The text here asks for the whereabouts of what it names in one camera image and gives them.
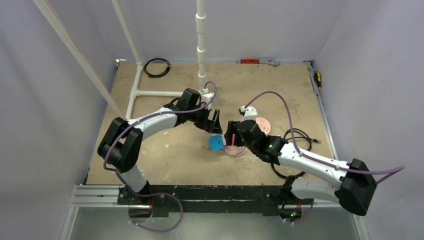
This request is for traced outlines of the pink plug adapter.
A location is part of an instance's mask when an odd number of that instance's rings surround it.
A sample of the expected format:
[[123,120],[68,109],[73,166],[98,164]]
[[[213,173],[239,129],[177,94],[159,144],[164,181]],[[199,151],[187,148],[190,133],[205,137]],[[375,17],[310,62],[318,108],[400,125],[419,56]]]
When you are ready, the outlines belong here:
[[231,137],[231,146],[235,146],[235,138],[236,138],[236,134],[233,133]]

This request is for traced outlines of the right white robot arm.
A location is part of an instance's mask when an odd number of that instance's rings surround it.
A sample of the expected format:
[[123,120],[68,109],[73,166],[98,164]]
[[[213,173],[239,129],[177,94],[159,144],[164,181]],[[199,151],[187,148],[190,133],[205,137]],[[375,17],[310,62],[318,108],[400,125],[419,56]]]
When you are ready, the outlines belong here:
[[368,213],[378,184],[362,160],[346,162],[297,149],[280,136],[266,135],[253,120],[229,121],[224,138],[231,145],[246,147],[265,163],[298,169],[317,178],[288,176],[280,191],[284,202],[324,200],[358,216]]

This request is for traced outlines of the blue plug adapter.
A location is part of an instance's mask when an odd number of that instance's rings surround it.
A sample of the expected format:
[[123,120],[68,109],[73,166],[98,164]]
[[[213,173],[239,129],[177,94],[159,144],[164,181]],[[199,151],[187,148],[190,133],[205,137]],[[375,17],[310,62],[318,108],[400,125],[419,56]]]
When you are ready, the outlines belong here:
[[221,151],[225,148],[225,140],[220,134],[210,136],[208,144],[211,151]]

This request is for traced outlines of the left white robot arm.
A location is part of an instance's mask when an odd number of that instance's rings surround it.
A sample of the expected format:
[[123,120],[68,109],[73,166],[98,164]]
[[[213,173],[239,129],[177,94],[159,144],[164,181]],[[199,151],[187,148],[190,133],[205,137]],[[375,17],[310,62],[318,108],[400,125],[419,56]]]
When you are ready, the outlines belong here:
[[186,88],[180,97],[151,114],[130,120],[117,117],[111,122],[97,154],[103,159],[103,167],[116,173],[131,189],[132,201],[142,205],[149,199],[150,184],[137,167],[141,145],[148,137],[187,121],[210,134],[222,134],[219,110],[209,119],[214,97],[213,92],[201,94]]

